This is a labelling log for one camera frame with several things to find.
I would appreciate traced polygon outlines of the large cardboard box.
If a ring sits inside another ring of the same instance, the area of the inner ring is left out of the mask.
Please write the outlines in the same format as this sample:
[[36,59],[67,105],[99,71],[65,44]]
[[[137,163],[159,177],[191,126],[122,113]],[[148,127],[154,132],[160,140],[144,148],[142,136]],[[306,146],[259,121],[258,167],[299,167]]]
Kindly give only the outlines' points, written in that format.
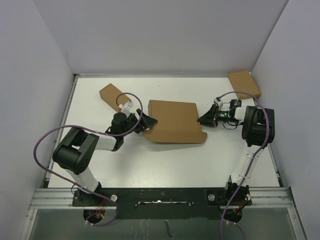
[[203,144],[208,134],[198,122],[197,105],[192,102],[150,100],[148,115],[158,123],[143,133],[159,144]]

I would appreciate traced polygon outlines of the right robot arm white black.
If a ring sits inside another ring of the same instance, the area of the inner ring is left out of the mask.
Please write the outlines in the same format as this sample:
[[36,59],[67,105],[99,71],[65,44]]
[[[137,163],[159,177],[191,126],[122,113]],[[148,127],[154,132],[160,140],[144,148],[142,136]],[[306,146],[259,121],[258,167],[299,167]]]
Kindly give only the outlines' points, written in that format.
[[222,105],[221,99],[216,98],[197,122],[211,128],[217,127],[219,123],[235,129],[242,126],[241,138],[245,141],[245,147],[222,192],[223,200],[232,205],[250,200],[249,185],[253,169],[261,152],[275,138],[275,111],[261,106],[242,106],[240,99],[232,99],[228,110],[222,110]]

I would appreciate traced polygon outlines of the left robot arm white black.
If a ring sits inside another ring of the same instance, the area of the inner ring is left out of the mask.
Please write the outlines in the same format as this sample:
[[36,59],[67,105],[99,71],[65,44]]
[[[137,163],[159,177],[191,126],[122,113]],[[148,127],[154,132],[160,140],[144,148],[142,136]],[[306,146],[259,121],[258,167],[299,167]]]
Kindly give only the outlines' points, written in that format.
[[53,152],[52,159],[66,170],[84,192],[84,200],[91,206],[102,199],[100,182],[92,174],[89,164],[96,150],[116,152],[124,143],[124,137],[132,132],[140,134],[153,127],[158,120],[137,109],[139,117],[132,112],[113,115],[111,126],[100,135],[72,127]]

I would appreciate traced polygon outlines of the small closed cardboard box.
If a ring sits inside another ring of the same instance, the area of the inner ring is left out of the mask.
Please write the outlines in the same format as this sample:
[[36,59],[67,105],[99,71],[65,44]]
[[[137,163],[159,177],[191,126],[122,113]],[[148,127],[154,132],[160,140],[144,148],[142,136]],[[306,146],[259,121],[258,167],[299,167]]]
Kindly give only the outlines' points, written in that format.
[[121,92],[112,83],[105,86],[99,91],[100,98],[108,104],[116,112],[120,112],[119,105],[124,105],[128,101],[132,101],[128,96]]

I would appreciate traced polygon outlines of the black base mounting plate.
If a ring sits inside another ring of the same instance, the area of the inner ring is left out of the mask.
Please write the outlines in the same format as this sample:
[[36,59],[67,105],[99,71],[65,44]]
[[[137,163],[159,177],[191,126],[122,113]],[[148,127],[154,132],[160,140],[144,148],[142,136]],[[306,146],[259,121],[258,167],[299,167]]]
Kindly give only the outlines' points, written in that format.
[[252,205],[249,188],[242,187],[236,195],[233,187],[192,188],[102,188],[98,195],[76,190],[74,207],[119,206],[119,220],[184,220],[207,218],[219,220],[222,216],[239,221],[243,209]]

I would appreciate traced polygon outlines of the aluminium frame rail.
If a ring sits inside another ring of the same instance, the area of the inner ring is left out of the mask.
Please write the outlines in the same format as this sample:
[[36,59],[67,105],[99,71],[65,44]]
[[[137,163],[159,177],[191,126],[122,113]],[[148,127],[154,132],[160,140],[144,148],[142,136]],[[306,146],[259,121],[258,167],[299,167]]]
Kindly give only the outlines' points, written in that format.
[[[253,187],[250,189],[252,208],[285,208],[289,215],[294,235],[305,240],[306,234],[301,223],[295,200],[290,188]],[[34,191],[28,207],[27,219],[22,228],[21,240],[31,236],[38,210],[95,210],[96,206],[73,206],[74,194],[70,188],[38,188]]]

